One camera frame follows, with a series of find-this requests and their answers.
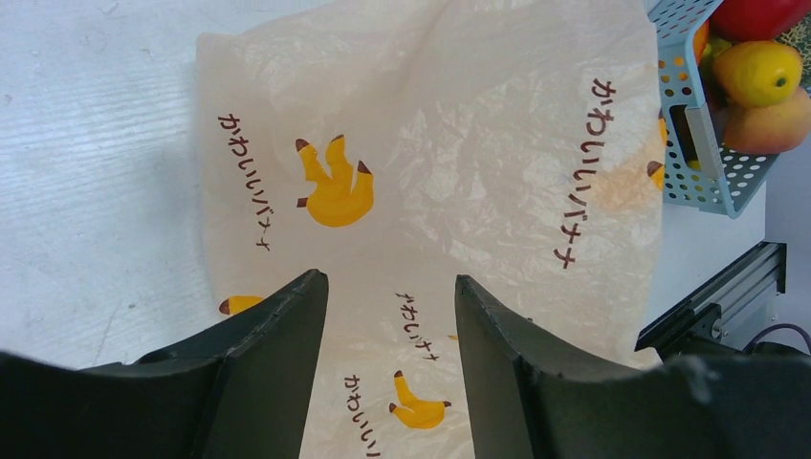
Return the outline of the green netted fake melon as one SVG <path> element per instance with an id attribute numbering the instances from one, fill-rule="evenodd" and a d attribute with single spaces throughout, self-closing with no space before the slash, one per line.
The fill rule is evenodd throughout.
<path id="1" fill-rule="evenodd" d="M 778 43 L 790 46 L 802 58 L 800 87 L 810 89 L 810 23 L 803 21 L 776 38 Z"/>

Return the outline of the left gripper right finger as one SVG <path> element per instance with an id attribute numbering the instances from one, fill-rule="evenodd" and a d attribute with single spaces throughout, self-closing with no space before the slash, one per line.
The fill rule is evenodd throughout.
<path id="1" fill-rule="evenodd" d="M 479 458 L 806 458 L 810 360 L 685 355 L 647 370 L 608 361 L 455 281 Z"/>

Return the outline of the orange plastic bag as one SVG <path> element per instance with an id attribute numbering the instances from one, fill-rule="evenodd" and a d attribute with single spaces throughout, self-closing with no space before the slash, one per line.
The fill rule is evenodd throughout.
<path id="1" fill-rule="evenodd" d="M 640 1 L 335 1 L 198 37 L 215 299 L 329 279 L 301 457 L 473 457 L 460 274 L 591 354 L 656 363 L 636 347 L 656 61 Z"/>

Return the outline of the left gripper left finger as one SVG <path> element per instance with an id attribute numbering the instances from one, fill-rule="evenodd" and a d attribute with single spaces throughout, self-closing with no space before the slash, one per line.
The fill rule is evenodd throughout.
<path id="1" fill-rule="evenodd" d="M 5 458 L 296 458 L 329 283 L 303 273 L 245 312 L 131 364 L 1 356 Z"/>

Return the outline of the yellow fake lemon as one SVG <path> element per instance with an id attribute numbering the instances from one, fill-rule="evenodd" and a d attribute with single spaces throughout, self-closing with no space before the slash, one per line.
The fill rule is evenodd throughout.
<path id="1" fill-rule="evenodd" d="M 720 53 L 712 73 L 727 98 L 745 108 L 777 105 L 800 85 L 802 58 L 775 41 L 749 41 Z"/>

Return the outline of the peach coloured fake peach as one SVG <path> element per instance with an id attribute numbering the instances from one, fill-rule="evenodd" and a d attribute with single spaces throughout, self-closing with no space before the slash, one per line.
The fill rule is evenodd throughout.
<path id="1" fill-rule="evenodd" d="M 733 104 L 723 142 L 738 153 L 774 155 L 802 144 L 810 133 L 810 98 L 799 87 L 777 105 L 745 108 Z"/>

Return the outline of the orange red fake mango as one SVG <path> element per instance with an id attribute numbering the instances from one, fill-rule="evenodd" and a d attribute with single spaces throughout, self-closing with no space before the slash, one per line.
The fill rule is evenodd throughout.
<path id="1" fill-rule="evenodd" d="M 695 62 L 699 64 L 704 55 L 710 37 L 710 24 L 704 22 L 694 33 L 691 42 Z"/>

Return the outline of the bright red fake apple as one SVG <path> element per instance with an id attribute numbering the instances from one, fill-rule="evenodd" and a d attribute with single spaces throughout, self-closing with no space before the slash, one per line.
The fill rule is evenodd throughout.
<path id="1" fill-rule="evenodd" d="M 711 30 L 732 42 L 772 40 L 810 12 L 810 0 L 725 0 L 712 13 Z"/>

